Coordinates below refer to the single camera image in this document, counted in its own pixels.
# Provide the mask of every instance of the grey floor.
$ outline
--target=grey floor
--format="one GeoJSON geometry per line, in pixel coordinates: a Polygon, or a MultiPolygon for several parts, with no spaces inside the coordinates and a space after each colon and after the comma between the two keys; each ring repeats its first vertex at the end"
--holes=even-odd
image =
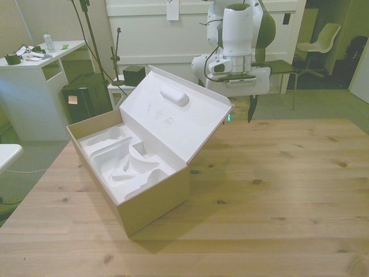
{"type": "MultiPolygon", "coordinates": [[[[231,120],[246,120],[248,96],[232,98],[235,108],[231,120]]],[[[261,95],[253,119],[313,119],[348,118],[369,134],[369,104],[352,95],[346,89],[299,90],[296,92],[295,110],[292,110],[292,91],[286,94],[261,95]]],[[[41,178],[68,141],[20,141],[13,128],[1,134],[2,143],[23,146],[23,155],[0,175],[0,197],[4,203],[16,203],[24,199],[41,178]]],[[[0,205],[0,227],[17,207],[0,205]]]]}

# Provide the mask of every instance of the black speaker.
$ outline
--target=black speaker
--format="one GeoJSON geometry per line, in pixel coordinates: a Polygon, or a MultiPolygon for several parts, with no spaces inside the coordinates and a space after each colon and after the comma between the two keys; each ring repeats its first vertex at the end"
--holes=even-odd
{"type": "Polygon", "coordinates": [[[62,88],[72,123],[111,111],[101,74],[80,75],[62,88]]]}
{"type": "Polygon", "coordinates": [[[125,85],[136,87],[146,77],[145,67],[130,65],[123,69],[123,75],[125,77],[125,85]]]}

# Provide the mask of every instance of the wooden table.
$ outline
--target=wooden table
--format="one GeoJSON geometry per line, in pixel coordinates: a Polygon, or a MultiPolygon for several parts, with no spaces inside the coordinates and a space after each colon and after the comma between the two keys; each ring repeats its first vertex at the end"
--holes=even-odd
{"type": "Polygon", "coordinates": [[[369,276],[369,137],[226,122],[191,198],[128,239],[72,146],[0,229],[0,276],[369,276]]]}

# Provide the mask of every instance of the open box lid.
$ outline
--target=open box lid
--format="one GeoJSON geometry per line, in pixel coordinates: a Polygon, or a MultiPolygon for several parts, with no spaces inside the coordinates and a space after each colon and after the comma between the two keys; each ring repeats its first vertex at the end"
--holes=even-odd
{"type": "Polygon", "coordinates": [[[150,66],[151,72],[121,104],[129,116],[187,164],[233,105],[223,95],[150,66]]]}

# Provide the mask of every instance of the cardboard box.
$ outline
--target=cardboard box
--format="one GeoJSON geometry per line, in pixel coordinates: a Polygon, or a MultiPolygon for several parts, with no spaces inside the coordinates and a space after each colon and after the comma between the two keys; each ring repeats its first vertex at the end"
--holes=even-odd
{"type": "Polygon", "coordinates": [[[222,95],[150,68],[119,110],[67,127],[128,236],[190,197],[188,164],[233,108],[222,95]]]}

